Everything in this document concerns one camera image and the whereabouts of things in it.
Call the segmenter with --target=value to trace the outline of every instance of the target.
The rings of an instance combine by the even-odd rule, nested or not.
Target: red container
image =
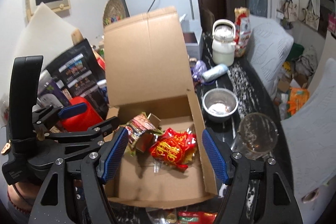
[[[335,14],[329,14],[328,30],[333,33],[336,33],[336,15]]]
[[[83,97],[75,97],[70,100],[71,105],[85,103],[87,105],[86,112],[74,117],[62,120],[62,126],[69,132],[87,131],[91,126],[103,121],[92,105]]]

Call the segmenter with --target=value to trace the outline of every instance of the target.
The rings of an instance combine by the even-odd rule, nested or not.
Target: dark countertop
[[[207,68],[210,69],[215,66],[212,61],[212,39],[209,36],[205,36],[205,43],[203,49],[202,60],[206,63]],[[293,173],[291,160],[289,156],[288,146],[285,139],[285,135],[280,123],[280,115],[277,109],[272,103],[270,96],[268,95],[265,87],[260,81],[255,70],[251,67],[246,58],[236,58],[232,66],[230,66],[227,74],[221,76],[216,80],[213,85],[200,85],[197,87],[197,96],[199,98],[199,103],[202,105],[202,96],[213,88],[226,88],[233,91],[239,101],[240,105],[238,110],[232,116],[232,119],[228,120],[223,124],[214,123],[207,120],[204,115],[204,121],[206,127],[211,127],[215,133],[218,134],[218,138],[221,141],[227,142],[229,145],[232,144],[233,136],[238,130],[239,123],[241,119],[253,112],[260,112],[269,116],[275,123],[278,129],[278,143],[272,152],[272,156],[277,160],[280,167],[283,170],[291,188],[293,189]],[[217,188],[220,190],[222,183],[217,182]],[[256,187],[256,181],[250,181],[250,192],[248,192],[248,197],[254,199],[254,190]],[[204,211],[204,212],[217,212],[223,198],[213,198],[211,200],[188,206],[187,208],[182,208],[182,210],[188,211]],[[151,223],[145,208],[130,207],[121,204],[111,204],[115,216],[120,223],[125,224],[142,224]],[[242,220],[241,223],[250,223],[249,212],[250,209],[245,208],[243,215],[246,215],[245,221]]]

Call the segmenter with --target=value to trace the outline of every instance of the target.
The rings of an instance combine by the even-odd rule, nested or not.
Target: red bottle
[[[87,105],[86,112],[61,121],[62,126],[69,132],[86,131],[89,127],[103,121],[103,119],[85,98],[78,96],[70,100],[71,105],[79,103],[85,103]]]

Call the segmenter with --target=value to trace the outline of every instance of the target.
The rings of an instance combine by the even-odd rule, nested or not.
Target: woven basket
[[[109,0],[104,9],[103,27],[126,17],[125,7],[120,0]]]

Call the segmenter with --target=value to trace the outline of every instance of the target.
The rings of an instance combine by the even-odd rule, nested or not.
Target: stainless steel bowl
[[[209,108],[215,104],[224,104],[228,108],[228,113],[223,112],[221,113],[214,113],[209,111]],[[205,109],[208,117],[213,122],[225,122],[228,120],[231,115],[237,110],[238,108],[238,98],[237,96],[230,90],[216,88],[213,90],[209,90],[203,97],[202,100],[203,108]]]

